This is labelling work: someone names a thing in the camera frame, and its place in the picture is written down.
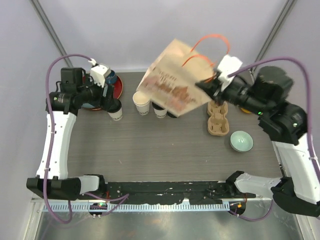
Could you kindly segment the white paper cup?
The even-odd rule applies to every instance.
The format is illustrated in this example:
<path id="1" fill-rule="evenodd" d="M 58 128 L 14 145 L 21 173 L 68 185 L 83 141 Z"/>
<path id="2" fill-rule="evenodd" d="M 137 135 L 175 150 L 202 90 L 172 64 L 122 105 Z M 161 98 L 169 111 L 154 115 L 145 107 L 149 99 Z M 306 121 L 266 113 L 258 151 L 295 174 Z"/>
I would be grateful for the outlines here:
<path id="1" fill-rule="evenodd" d="M 157 118 L 162 119 L 167 115 L 167 109 L 164 109 L 164 110 L 156 110 L 156 109 L 154 109 L 154 113 L 155 113 Z"/>
<path id="2" fill-rule="evenodd" d="M 114 120 L 114 121 L 119 121 L 123 118 L 123 110 L 122 110 L 122 107 L 121 109 L 118 111 L 118 112 L 115 112 L 115 113 L 109 113 L 109 116 Z"/>

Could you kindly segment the stack of black cup lids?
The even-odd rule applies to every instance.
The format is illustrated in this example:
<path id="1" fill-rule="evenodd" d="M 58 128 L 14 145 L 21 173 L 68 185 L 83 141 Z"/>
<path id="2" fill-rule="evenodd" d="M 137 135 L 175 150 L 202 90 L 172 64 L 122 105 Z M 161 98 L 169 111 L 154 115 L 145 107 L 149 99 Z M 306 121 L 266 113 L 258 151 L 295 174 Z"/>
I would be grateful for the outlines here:
<path id="1" fill-rule="evenodd" d="M 167 115 L 170 117 L 170 118 L 177 118 L 175 115 L 173 115 L 171 112 L 167 112 Z"/>

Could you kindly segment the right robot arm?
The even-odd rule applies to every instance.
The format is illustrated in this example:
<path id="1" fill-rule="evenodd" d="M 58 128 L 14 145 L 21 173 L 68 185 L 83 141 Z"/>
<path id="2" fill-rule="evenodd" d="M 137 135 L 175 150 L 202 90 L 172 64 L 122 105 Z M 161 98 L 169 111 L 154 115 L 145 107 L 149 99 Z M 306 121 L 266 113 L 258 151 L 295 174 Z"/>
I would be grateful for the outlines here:
<path id="1" fill-rule="evenodd" d="M 294 84 L 276 66 L 262 67 L 252 85 L 233 80 L 226 89 L 218 77 L 195 85 L 215 103 L 244 108 L 258 116 L 258 125 L 277 144 L 278 155 L 287 165 L 289 176 L 267 178 L 237 170 L 225 181 L 226 193 L 233 198 L 253 194 L 273 201 L 284 211 L 309 217 L 320 216 L 320 184 L 308 148 L 303 147 L 308 133 L 307 113 L 286 100 Z"/>

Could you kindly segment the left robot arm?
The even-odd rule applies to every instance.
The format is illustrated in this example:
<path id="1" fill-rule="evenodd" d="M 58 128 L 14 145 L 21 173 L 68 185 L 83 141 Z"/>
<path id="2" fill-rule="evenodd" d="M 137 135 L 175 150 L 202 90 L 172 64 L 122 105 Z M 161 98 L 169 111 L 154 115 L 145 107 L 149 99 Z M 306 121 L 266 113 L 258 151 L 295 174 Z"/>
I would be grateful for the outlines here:
<path id="1" fill-rule="evenodd" d="M 107 194 L 105 179 L 99 174 L 68 176 L 70 139 L 79 109 L 84 104 L 106 111 L 114 121 L 123 117 L 122 103 L 114 97 L 115 87 L 108 83 L 109 67 L 96 64 L 89 73 L 81 67 L 64 67 L 61 81 L 49 94 L 46 104 L 47 132 L 44 150 L 35 177 L 26 187 L 41 198 L 50 200 L 84 199 L 89 193 L 100 200 Z"/>

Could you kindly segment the printed kraft paper bag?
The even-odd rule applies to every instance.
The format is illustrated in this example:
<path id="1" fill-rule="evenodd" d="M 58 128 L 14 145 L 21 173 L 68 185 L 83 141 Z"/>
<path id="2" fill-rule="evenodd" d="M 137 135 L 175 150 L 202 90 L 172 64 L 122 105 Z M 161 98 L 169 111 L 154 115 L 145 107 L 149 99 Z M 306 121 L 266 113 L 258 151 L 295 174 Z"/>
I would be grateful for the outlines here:
<path id="1" fill-rule="evenodd" d="M 194 46 L 174 39 L 148 67 L 137 91 L 179 117 L 211 101 L 196 83 L 211 83 L 215 65 Z"/>

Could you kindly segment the black cup lid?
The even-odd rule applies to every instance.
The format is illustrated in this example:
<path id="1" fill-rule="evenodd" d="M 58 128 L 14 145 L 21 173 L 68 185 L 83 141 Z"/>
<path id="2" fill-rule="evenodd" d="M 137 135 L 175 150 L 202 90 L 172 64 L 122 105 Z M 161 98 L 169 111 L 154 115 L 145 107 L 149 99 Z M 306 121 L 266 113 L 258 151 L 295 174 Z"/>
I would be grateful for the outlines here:
<path id="1" fill-rule="evenodd" d="M 122 108 L 122 103 L 118 99 L 113 99 L 113 101 L 109 104 L 109 107 L 107 108 L 108 113 L 116 113 Z"/>
<path id="2" fill-rule="evenodd" d="M 152 107 L 159 111 L 165 110 L 163 107 L 157 105 L 155 102 L 152 102 Z"/>

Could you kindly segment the brown pulp cup carrier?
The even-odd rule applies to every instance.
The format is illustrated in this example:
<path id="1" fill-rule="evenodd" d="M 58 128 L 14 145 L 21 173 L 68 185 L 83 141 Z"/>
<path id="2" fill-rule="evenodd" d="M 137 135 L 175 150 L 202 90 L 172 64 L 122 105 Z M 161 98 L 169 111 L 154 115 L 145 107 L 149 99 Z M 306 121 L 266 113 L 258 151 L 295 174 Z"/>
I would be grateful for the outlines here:
<path id="1" fill-rule="evenodd" d="M 229 133 L 230 126 L 226 115 L 228 113 L 228 104 L 224 102 L 217 105 L 214 101 L 207 104 L 207 130 L 213 136 L 226 136 Z"/>

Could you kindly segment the stack of white paper cups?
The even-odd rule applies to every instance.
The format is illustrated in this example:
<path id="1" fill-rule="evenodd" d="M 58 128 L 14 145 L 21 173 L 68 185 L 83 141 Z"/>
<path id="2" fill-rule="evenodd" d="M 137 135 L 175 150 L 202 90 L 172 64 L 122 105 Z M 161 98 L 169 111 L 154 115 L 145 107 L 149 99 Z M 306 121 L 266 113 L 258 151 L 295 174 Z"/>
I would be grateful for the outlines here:
<path id="1" fill-rule="evenodd" d="M 142 93 L 141 91 L 136 91 L 132 96 L 132 100 L 140 115 L 144 116 L 149 113 L 150 98 L 147 97 L 144 93 Z"/>

